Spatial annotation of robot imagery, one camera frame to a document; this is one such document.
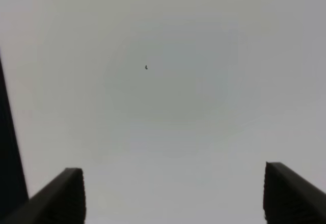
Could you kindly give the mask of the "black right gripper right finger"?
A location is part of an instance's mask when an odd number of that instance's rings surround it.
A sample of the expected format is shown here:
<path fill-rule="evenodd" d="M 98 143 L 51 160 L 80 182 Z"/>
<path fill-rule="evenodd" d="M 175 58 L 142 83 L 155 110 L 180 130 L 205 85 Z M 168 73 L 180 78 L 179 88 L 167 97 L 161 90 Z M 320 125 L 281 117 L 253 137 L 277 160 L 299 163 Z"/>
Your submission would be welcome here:
<path fill-rule="evenodd" d="M 267 223 L 325 223 L 325 192 L 280 162 L 267 162 L 263 210 Z"/>

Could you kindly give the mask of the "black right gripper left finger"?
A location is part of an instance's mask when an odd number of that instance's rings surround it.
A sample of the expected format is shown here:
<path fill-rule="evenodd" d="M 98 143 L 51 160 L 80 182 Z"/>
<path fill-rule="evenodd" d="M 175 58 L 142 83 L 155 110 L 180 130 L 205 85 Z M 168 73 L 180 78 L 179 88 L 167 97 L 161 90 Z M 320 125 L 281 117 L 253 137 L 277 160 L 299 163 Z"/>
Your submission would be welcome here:
<path fill-rule="evenodd" d="M 74 223 L 86 220 L 86 193 L 83 170 L 66 168 L 10 214 L 4 223 Z"/>

